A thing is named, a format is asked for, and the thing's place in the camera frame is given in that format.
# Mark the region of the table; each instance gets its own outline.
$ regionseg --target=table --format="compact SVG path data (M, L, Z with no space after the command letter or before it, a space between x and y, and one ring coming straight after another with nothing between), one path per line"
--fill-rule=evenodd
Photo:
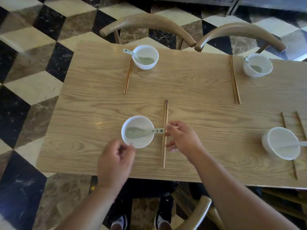
M307 154L303 148L291 161L269 156L261 145L263 133L282 126L300 140L307 127L307 64L272 60L273 71L261 78L244 75L243 59L234 56L241 104L234 103L228 55L157 49L151 70L133 66L124 95L133 46L82 41L71 61L54 110L37 167L46 172L96 174L97 159L106 143L121 138L121 126L131 116L148 117L163 126L165 100L168 120L183 120L210 153L245 185L307 188ZM162 136L137 149L130 177L200 182L195 168L180 152L166 152L161 167Z

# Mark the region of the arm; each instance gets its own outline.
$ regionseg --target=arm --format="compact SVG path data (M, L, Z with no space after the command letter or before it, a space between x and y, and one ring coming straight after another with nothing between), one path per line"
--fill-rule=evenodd
M99 229L115 198L126 182L135 148L119 140L110 141L98 159L98 184L55 230Z
M167 147L170 151L181 151L195 166L226 229L298 229L232 177L208 153L188 125L182 121L173 121L166 129L168 135L173 137Z

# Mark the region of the pair of chopsticks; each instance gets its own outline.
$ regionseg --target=pair of chopsticks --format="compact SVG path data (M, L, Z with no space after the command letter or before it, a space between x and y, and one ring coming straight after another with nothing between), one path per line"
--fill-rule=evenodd
M132 73L133 64L134 64L134 62L133 62L133 59L131 57L130 67L128 69L127 78L126 78L126 85L125 85L124 94L127 94L127 90L128 90L128 85L129 85L129 81L130 81L130 76L131 76L131 73Z
M287 128L287 124L286 124L286 121L285 121L284 113L281 112L280 115L282 116L282 124L284 125L284 128ZM302 123L301 118L300 118L300 116L298 115L298 112L297 112L297 111L296 111L296 115L297 115L297 118L298 118L298 120L299 120L299 122L300 122L300 125L301 125L302 130L303 130L303 133L304 133L304 137L305 137L305 140L306 140L305 129L304 129L303 123ZM295 162L294 162L294 160L291 160L291 161L292 161L292 166L293 166L293 170L294 170L294 177L295 177L296 180L298 180Z
M233 96L235 98L235 103L241 104L238 85L237 85L237 79L236 79L235 65L233 63L232 55L229 55L229 62L230 62L230 70L231 70L231 76L232 76Z
M167 124L167 118L169 115L169 101L165 100L165 112L164 112L164 128ZM166 152L166 136L165 132L163 134L163 139L162 139L162 160L161 160L161 166L164 169L165 168L165 152Z

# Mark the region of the geometric patterned floor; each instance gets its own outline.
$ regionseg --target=geometric patterned floor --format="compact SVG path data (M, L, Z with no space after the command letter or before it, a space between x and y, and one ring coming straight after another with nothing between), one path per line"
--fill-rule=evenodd
M87 196L90 176L41 173L35 166L76 44L115 43L113 34L99 34L113 21L154 13L174 21L196 41L223 24L248 22L288 47L282 53L268 47L262 52L268 58L307 58L306 14L240 6L224 17L227 9L154 0L0 0L0 228L52 229L62 219L61 207L74 207ZM173 34L145 28L121 30L120 39L169 49L177 43ZM210 40L202 52L249 55L263 44L221 37ZM183 48L194 51L186 44Z

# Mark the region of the bowl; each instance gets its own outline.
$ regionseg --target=bowl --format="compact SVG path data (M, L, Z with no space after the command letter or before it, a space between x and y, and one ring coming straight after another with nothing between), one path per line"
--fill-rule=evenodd
M154 59L154 62L152 64L144 65L144 64L140 64L139 62L137 62L135 60L135 57L132 56L132 59L135 65L139 67L140 69L144 69L144 70L152 69L156 65L159 59L158 51L153 46L150 46L150 45L137 46L133 50L133 53L135 53L137 56L140 56L140 57L150 57Z
M244 61L243 69L249 77L263 77L273 70L273 65L264 55L254 53L248 57L248 62Z
M132 116L125 121L122 126L122 140L135 148L144 148L153 140L154 133L141 136L139 138L129 138L126 136L126 129L129 127L138 127L141 129L154 129L153 123L146 117L141 115Z
M301 146L299 145L279 148L279 145L291 142L298 142L297 137L292 131L283 127L271 128L262 137L264 149L269 154L284 160L294 160L301 152Z

